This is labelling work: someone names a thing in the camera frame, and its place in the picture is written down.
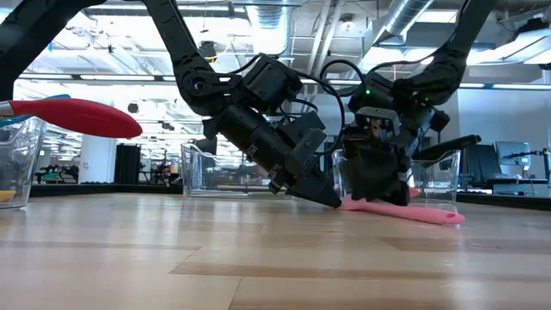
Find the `wooden table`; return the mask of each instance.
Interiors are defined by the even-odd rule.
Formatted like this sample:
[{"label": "wooden table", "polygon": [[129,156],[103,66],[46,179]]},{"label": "wooden table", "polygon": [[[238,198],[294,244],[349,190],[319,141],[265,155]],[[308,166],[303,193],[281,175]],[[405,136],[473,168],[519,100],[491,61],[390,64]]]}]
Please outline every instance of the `wooden table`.
[{"label": "wooden table", "polygon": [[304,201],[108,194],[0,211],[0,308],[551,309],[551,213],[442,227]]}]

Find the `clear plastic bin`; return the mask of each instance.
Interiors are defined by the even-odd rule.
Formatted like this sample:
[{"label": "clear plastic bin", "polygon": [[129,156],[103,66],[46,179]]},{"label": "clear plastic bin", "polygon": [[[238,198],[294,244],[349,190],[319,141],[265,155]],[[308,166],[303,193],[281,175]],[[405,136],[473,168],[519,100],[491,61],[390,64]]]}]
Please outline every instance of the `clear plastic bin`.
[{"label": "clear plastic bin", "polygon": [[278,195],[269,192],[268,173],[247,162],[243,153],[213,156],[183,144],[181,176],[184,195],[290,198],[284,190]]},{"label": "clear plastic bin", "polygon": [[[344,197],[350,194],[350,185],[340,172],[340,164],[346,161],[343,150],[332,154],[334,189]],[[419,195],[411,199],[411,205],[456,211],[461,151],[450,151],[434,161],[412,161],[408,176],[410,188]]]},{"label": "clear plastic bin", "polygon": [[38,117],[0,127],[0,208],[27,205],[45,131],[46,123]]}]

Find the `red spatula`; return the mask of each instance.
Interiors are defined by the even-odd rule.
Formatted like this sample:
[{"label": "red spatula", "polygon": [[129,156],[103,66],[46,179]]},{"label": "red spatula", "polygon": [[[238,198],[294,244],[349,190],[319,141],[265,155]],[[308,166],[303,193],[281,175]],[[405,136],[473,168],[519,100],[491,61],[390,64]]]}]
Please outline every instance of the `red spatula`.
[{"label": "red spatula", "polygon": [[34,115],[53,125],[100,137],[132,138],[142,133],[141,126],[130,115],[83,99],[5,101],[0,102],[0,115]]}]

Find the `computer screen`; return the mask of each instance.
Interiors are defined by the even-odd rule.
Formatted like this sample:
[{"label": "computer screen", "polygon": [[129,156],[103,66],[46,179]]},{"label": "computer screen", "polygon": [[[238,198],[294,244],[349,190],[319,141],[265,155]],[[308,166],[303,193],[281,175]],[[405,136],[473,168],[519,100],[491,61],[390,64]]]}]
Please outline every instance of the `computer screen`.
[{"label": "computer screen", "polygon": [[499,164],[502,165],[521,165],[530,166],[530,155],[515,158],[505,158],[511,154],[521,152],[530,152],[530,144],[528,142],[496,142],[496,152],[499,158]]}]

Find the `blue handle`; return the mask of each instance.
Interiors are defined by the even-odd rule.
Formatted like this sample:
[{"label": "blue handle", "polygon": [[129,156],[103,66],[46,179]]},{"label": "blue handle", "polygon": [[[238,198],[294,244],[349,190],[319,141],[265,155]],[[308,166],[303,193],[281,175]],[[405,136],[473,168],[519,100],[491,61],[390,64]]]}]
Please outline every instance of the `blue handle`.
[{"label": "blue handle", "polygon": [[[46,99],[70,99],[70,98],[71,98],[71,96],[69,96],[69,95],[57,95],[57,96],[49,96]],[[16,124],[18,122],[26,121],[31,117],[33,117],[33,116],[32,115],[23,115],[23,116],[17,116],[17,117],[1,120],[0,121],[0,127],[13,125],[13,124]]]}]

